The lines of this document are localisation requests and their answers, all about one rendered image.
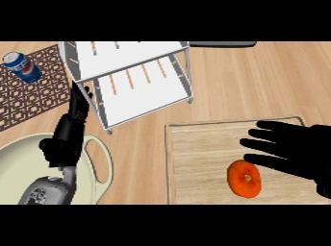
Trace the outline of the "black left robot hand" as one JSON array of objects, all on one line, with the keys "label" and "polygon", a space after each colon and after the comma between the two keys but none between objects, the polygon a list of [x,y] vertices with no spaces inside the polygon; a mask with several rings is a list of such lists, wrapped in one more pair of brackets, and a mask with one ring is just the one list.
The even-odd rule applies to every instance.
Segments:
[{"label": "black left robot hand", "polygon": [[58,118],[53,137],[44,138],[38,144],[50,167],[75,166],[81,157],[89,112],[87,97],[91,97],[87,86],[84,90],[87,94],[82,94],[76,83],[72,83],[67,113]]}]

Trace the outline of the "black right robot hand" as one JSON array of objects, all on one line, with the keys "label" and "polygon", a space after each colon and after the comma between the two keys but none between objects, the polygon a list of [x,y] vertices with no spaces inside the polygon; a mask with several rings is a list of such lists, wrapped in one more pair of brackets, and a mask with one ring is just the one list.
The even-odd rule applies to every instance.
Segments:
[{"label": "black right robot hand", "polygon": [[252,139],[239,144],[267,155],[245,154],[252,164],[314,181],[316,193],[331,199],[331,126],[308,127],[277,121],[258,121]]}]

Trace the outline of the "orange squash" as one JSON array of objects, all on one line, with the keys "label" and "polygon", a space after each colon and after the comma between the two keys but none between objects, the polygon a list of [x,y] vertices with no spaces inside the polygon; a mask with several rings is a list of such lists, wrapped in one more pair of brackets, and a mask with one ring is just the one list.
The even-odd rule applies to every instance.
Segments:
[{"label": "orange squash", "polygon": [[246,199],[254,198],[261,191],[261,176],[255,165],[245,160],[236,160],[227,168],[227,184],[233,193]]}]

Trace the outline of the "pale wooden tray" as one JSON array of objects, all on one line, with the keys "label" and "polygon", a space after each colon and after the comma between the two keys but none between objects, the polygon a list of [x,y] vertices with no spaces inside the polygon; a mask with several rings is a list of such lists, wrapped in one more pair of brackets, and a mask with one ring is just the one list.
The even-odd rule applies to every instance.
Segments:
[{"label": "pale wooden tray", "polygon": [[256,121],[165,126],[166,202],[171,205],[331,205],[314,183],[259,167],[261,191],[246,199],[227,184],[227,168],[251,150],[239,145]]}]

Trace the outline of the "brown patterned placemat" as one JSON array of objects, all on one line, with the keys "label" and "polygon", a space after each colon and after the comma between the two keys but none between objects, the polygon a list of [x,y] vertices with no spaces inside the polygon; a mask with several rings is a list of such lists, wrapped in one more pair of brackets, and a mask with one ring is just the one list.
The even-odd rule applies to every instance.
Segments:
[{"label": "brown patterned placemat", "polygon": [[69,101],[70,82],[53,45],[26,57],[36,64],[42,76],[27,84],[0,64],[0,133]]}]

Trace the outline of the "blue soda can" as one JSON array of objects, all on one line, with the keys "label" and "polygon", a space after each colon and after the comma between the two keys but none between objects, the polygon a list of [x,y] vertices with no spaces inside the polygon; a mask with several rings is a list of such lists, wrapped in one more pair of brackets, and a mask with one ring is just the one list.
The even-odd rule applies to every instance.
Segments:
[{"label": "blue soda can", "polygon": [[19,52],[10,52],[2,57],[5,68],[26,82],[35,83],[41,78],[41,70],[30,59]]}]

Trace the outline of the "dark grey flat object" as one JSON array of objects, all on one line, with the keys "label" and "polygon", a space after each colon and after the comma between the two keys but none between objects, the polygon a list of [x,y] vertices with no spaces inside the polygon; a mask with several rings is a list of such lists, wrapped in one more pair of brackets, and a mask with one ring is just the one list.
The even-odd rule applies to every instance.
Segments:
[{"label": "dark grey flat object", "polygon": [[246,48],[254,47],[256,41],[189,41],[191,47]]}]

